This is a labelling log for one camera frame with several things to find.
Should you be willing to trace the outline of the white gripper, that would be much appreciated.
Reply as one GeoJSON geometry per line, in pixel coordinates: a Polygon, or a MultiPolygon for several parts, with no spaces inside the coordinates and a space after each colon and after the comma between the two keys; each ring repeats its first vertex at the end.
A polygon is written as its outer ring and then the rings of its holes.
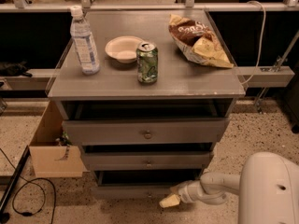
{"type": "Polygon", "coordinates": [[[199,181],[185,181],[171,187],[170,190],[172,194],[169,194],[159,202],[162,208],[179,205],[180,200],[184,203],[203,201],[206,195],[199,181]]]}

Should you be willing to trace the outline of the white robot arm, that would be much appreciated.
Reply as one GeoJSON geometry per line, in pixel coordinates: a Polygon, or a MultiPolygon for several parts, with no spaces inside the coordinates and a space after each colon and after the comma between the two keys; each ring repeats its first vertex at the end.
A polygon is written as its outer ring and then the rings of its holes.
{"type": "Polygon", "coordinates": [[[239,175],[207,172],[182,182],[160,206],[219,205],[229,193],[238,197],[238,224],[299,224],[299,165],[270,152],[251,155],[239,175]]]}

